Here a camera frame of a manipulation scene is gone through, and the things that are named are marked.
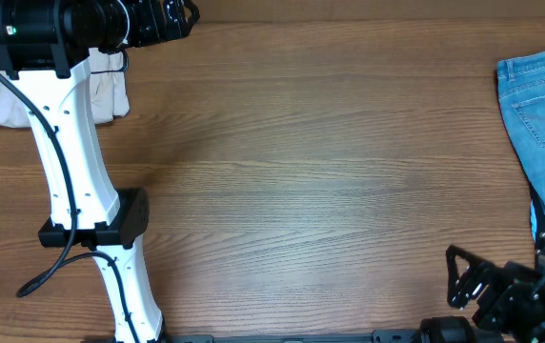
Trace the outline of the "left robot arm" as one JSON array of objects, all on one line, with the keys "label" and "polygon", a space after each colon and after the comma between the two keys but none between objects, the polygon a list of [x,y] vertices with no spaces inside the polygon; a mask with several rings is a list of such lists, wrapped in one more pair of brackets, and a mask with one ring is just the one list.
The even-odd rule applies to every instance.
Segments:
[{"label": "left robot arm", "polygon": [[40,243],[58,247],[55,269],[81,245],[103,277],[117,342],[164,342],[164,316],[144,257],[149,199],[117,189],[91,110],[91,50],[124,53],[189,36],[192,0],[0,0],[0,82],[25,106],[50,190]]}]

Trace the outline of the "beige shorts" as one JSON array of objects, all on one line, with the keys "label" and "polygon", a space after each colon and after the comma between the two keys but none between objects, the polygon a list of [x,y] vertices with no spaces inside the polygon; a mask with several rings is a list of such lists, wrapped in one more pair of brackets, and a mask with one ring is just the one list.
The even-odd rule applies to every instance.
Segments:
[{"label": "beige shorts", "polygon": [[[105,54],[96,48],[89,49],[91,66],[91,111],[95,124],[111,122],[115,117],[126,116],[130,110],[121,53]],[[0,83],[0,127],[29,128],[30,121],[23,103]]]}]

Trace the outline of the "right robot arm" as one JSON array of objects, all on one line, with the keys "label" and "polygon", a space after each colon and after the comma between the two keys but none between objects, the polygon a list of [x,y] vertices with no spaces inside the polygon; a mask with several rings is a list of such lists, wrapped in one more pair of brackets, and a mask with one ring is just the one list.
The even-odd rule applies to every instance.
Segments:
[{"label": "right robot arm", "polygon": [[474,300],[478,309],[463,316],[432,317],[421,321],[413,342],[545,342],[545,250],[538,268],[513,261],[493,262],[455,245],[446,251],[448,304],[463,309]]}]

